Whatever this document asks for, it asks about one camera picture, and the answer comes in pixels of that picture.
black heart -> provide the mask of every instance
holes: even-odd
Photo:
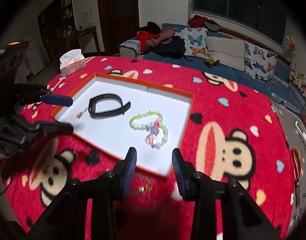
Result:
[[[282,225],[279,225],[279,226],[277,227],[277,229],[276,229],[276,231],[277,231],[277,233],[278,233],[279,235],[280,235],[281,230],[282,230]]]
[[[32,223],[31,218],[28,217],[28,218],[26,219],[26,224],[28,225],[29,228],[32,228],[32,227],[33,227],[33,223]]]
[[[190,119],[194,123],[202,123],[202,118],[203,118],[203,115],[201,113],[193,113],[190,115]]]
[[[242,91],[240,91],[240,96],[242,96],[242,97],[244,97],[244,98],[247,97],[247,95],[245,95]]]
[[[99,151],[96,149],[93,149],[90,151],[88,157],[85,158],[85,163],[87,165],[97,165],[100,163],[100,159],[99,159],[99,155],[98,155]]]
[[[115,211],[115,225],[117,230],[121,230],[126,223],[127,215],[122,210]]]

red flower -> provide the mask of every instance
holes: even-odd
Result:
[[[294,42],[290,42],[290,43],[288,44],[288,46],[289,46],[290,49],[295,49],[295,44],[294,44]]]

purple bead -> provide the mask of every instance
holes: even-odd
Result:
[[[158,135],[158,128],[152,127],[152,128],[151,128],[151,134]]]

butterfly pillow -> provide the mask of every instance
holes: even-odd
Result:
[[[185,56],[208,58],[205,37],[207,30],[200,27],[181,28],[175,34],[184,39],[186,51]]]
[[[271,80],[276,69],[277,54],[245,41],[245,73],[260,80]]]

white tray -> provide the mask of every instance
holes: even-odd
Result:
[[[130,101],[131,108],[125,115],[103,119],[92,118],[86,111],[77,119],[77,114],[88,106],[90,98],[100,94],[117,94],[124,105]],[[184,135],[193,100],[192,94],[140,80],[94,74],[70,96],[73,98],[73,105],[57,107],[52,114],[56,120],[71,123],[75,135],[117,159],[124,159],[129,147],[135,147],[137,167],[160,176],[168,176],[172,167],[172,150],[180,146]],[[96,111],[119,107],[121,105],[115,100],[104,100],[96,105]],[[133,116],[147,111],[160,112],[163,115],[163,123],[169,129],[168,142],[159,150],[146,144],[145,138],[149,132],[133,130],[129,126],[129,120]],[[135,120],[134,123],[146,124],[156,118],[149,116]],[[157,142],[160,142],[162,137],[163,132],[160,130]]]

